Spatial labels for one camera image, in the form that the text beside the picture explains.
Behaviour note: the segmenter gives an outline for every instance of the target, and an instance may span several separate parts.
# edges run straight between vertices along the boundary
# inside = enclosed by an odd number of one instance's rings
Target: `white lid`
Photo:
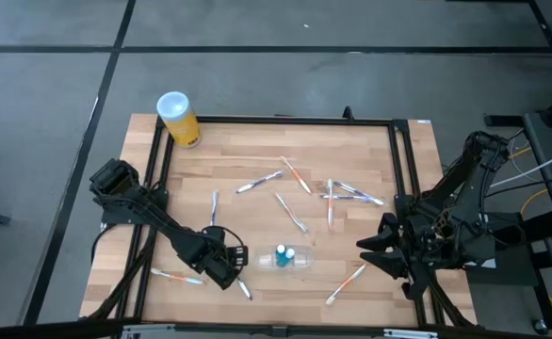
[[[156,102],[156,111],[166,121],[180,121],[185,118],[190,101],[184,93],[167,92]]]

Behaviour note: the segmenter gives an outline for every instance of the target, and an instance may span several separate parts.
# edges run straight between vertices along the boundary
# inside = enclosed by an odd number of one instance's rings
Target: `wooden tabletop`
[[[151,148],[156,116],[134,114],[130,120],[121,159],[144,173]],[[409,121],[414,158],[422,189],[433,187],[442,172],[433,132],[428,121]],[[209,223],[211,192],[219,190],[217,224],[237,233],[250,250],[250,264],[241,277],[253,300],[238,285],[222,291],[209,280],[194,285],[151,276],[143,319],[239,324],[415,326],[414,304],[404,298],[400,285],[375,266],[352,282],[331,306],[328,296],[364,262],[359,239],[373,236],[383,212],[394,211],[395,175],[387,129],[372,126],[323,126],[287,124],[202,123],[202,142],[193,149],[174,148],[168,180],[168,213],[192,229]],[[398,136],[405,185],[411,191]],[[280,161],[284,155],[312,189],[306,193]],[[158,178],[161,157],[155,169]],[[235,190],[255,179],[284,170],[242,194]],[[329,178],[357,187],[385,202],[377,206],[362,202],[334,204],[334,234],[327,226],[327,203],[319,198]],[[300,230],[273,195],[277,191],[310,229]],[[120,225],[99,242],[81,315],[93,312],[123,274],[132,234],[131,225]],[[227,236],[227,245],[235,240]],[[307,269],[290,272],[260,270],[254,263],[262,247],[278,244],[303,245],[313,249],[315,261]],[[153,267],[196,277],[176,256],[162,234],[157,238]],[[441,285],[461,312],[475,321],[473,303],[463,271],[438,271]],[[133,313],[138,281],[132,284],[127,315]],[[426,298],[427,316],[433,322]]]

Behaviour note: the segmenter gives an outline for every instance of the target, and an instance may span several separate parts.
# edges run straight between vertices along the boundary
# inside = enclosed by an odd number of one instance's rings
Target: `wooden table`
[[[144,173],[156,116],[132,115],[121,159]],[[414,158],[422,189],[441,178],[439,156],[428,121],[409,121]],[[171,157],[168,213],[182,225],[200,230],[211,213],[211,192],[219,190],[217,224],[240,235],[250,249],[250,264],[242,277],[253,301],[234,283],[222,291],[151,276],[143,319],[148,321],[239,324],[416,326],[414,303],[404,298],[400,285],[375,266],[342,292],[332,306],[327,297],[364,262],[357,240],[375,235],[383,212],[395,212],[395,175],[387,129],[373,126],[202,123],[203,141],[194,149],[175,148]],[[403,140],[398,136],[407,191]],[[314,194],[302,190],[279,161],[285,155]],[[154,173],[158,179],[161,156]],[[242,194],[235,190],[253,179],[284,170],[284,176]],[[334,204],[334,234],[328,233],[327,204],[317,196],[329,178],[346,182],[383,201]],[[273,196],[278,191],[311,235],[302,236]],[[99,242],[89,275],[81,315],[93,312],[123,274],[132,234],[131,225],[117,226]],[[228,245],[235,240],[226,238]],[[277,244],[306,245],[314,250],[311,268],[294,272],[266,272],[253,263],[256,250]],[[196,276],[159,235],[153,267]],[[475,321],[473,303],[463,271],[438,271],[441,285],[461,312]],[[126,314],[133,313],[138,282],[132,284]],[[433,322],[426,297],[428,321]]]

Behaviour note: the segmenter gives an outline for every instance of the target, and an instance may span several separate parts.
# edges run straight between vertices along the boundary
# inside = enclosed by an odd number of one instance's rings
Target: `yellow cup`
[[[156,111],[178,146],[191,148],[201,141],[197,117],[184,93],[163,94],[156,102]]]

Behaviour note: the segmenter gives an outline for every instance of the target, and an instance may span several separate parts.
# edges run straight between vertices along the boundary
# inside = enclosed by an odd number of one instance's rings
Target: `gray floor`
[[[125,3],[2,0],[0,44],[110,45]],[[552,26],[552,1],[540,4]],[[125,44],[461,46],[544,45],[545,39],[521,4],[147,0],[138,1]],[[106,61],[102,54],[0,55],[0,212],[13,218],[0,228],[0,326],[18,321]],[[338,117],[351,105],[357,117],[430,119],[448,163],[468,133],[485,129],[483,114],[519,115],[552,103],[552,58],[121,55],[41,321],[76,319],[101,214],[87,178],[119,155],[130,114],[153,113],[156,99],[169,90],[186,92],[206,115]],[[526,155],[517,164],[527,169],[535,160]],[[515,173],[509,164],[498,177]],[[498,196],[488,207],[516,211],[539,189]],[[549,208],[542,197],[528,213]],[[545,273],[552,295],[552,275]],[[531,333],[529,320],[539,315],[529,289],[471,284],[471,292],[479,323]]]

